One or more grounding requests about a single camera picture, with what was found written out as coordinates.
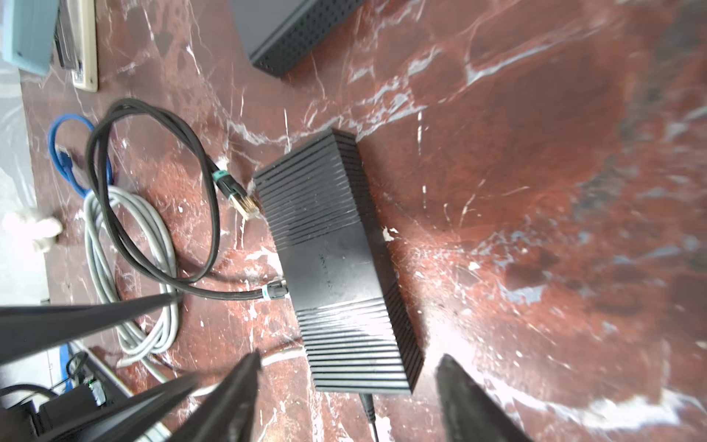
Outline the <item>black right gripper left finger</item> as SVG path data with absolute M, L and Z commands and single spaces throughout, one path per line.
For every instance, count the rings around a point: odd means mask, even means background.
M 243 357 L 169 441 L 250 441 L 261 354 Z

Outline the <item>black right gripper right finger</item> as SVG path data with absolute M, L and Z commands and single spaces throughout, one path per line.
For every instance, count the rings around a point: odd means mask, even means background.
M 436 368 L 447 441 L 530 441 L 449 354 Z

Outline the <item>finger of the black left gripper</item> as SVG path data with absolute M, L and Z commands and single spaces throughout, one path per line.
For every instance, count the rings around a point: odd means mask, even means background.
M 38 441 L 134 441 L 195 390 L 198 380 L 197 374 L 170 380 L 122 403 L 60 425 Z
M 1 363 L 12 363 L 180 301 L 180 294 L 160 294 L 101 305 L 3 307 Z

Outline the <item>black ribbed router box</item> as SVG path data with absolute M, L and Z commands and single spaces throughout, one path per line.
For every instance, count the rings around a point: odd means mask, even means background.
M 315 388 L 412 393 L 423 353 L 355 137 L 327 130 L 254 182 Z

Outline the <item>dark grey network switch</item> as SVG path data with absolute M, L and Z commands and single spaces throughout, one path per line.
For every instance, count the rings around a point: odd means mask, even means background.
M 272 0 L 230 3 L 250 64 L 282 77 L 362 3 L 358 0 Z

